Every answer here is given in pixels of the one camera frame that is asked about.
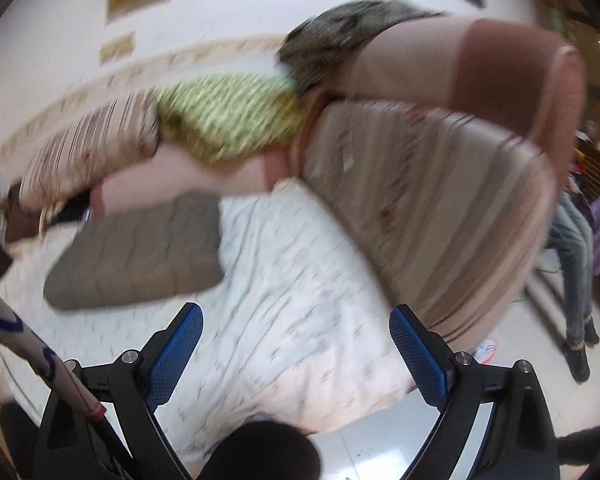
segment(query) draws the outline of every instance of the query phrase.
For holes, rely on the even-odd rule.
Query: metal screw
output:
[[[127,350],[125,353],[122,354],[122,362],[126,363],[126,364],[131,364],[131,363],[135,363],[136,359],[138,359],[138,352],[135,350]]]
[[[468,354],[467,352],[458,352],[456,354],[456,361],[458,361],[461,365],[470,365],[473,360],[474,358],[471,357],[471,354]]]
[[[518,368],[520,368],[525,374],[529,374],[534,370],[531,363],[529,361],[525,361],[524,359],[520,359],[520,361],[518,361]]]

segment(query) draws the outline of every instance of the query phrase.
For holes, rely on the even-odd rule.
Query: dark gray cloth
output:
[[[342,63],[365,41],[398,23],[438,14],[419,9],[408,0],[349,2],[292,30],[278,56],[291,68],[290,76],[299,91],[305,92],[320,82],[328,67]]]
[[[58,310],[191,294],[224,278],[219,198],[189,193],[142,211],[88,221],[60,256],[44,295]]]

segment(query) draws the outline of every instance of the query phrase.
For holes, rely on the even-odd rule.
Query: gray cushion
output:
[[[58,310],[159,300],[217,285],[218,197],[174,202],[87,222],[49,272],[44,295]]]

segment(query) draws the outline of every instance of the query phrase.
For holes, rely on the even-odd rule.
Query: black shoe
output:
[[[597,345],[600,342],[600,337],[593,326],[593,318],[589,319],[584,324],[584,343],[587,346]]]
[[[567,359],[573,379],[577,383],[583,383],[589,379],[591,371],[589,370],[589,362],[587,361],[587,353],[584,346],[580,350],[574,350],[570,346],[565,345],[562,351],[564,352],[564,357]]]

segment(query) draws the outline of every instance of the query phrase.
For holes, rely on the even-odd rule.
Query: white tile floor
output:
[[[553,254],[546,253],[540,267],[558,268]],[[564,317],[547,282],[561,292],[559,273],[536,272],[529,280],[528,294],[513,304],[491,337],[497,341],[492,364],[511,366],[525,358],[531,362],[541,382],[556,435],[600,424],[600,344],[587,349],[591,377],[576,384],[559,349],[564,334]],[[600,335],[600,312],[594,306],[596,329]],[[484,434],[490,406],[480,407],[474,429],[465,447],[454,479],[469,473]],[[388,410],[359,420],[340,431],[312,439],[323,458],[324,480],[396,479],[415,457],[438,416],[417,392]],[[561,476],[576,479],[584,468],[564,466]]]

